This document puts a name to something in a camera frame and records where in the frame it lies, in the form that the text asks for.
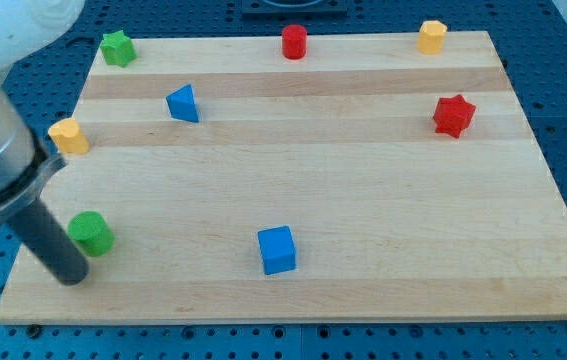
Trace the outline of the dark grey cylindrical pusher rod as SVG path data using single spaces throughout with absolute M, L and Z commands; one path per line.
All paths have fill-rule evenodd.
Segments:
M 40 199 L 11 217 L 8 224 L 59 283 L 72 286 L 87 277 L 87 259 Z

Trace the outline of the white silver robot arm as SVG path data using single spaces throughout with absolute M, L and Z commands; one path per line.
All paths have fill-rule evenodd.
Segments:
M 0 226 L 22 243 L 63 285 L 80 283 L 86 258 L 40 199 L 46 182 L 65 166 L 15 110 L 2 85 L 12 65 L 66 33 L 83 0 L 0 0 Z

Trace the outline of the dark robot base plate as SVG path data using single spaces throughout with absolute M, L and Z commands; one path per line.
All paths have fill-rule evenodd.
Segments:
M 344 15 L 347 0 L 240 0 L 242 16 Z

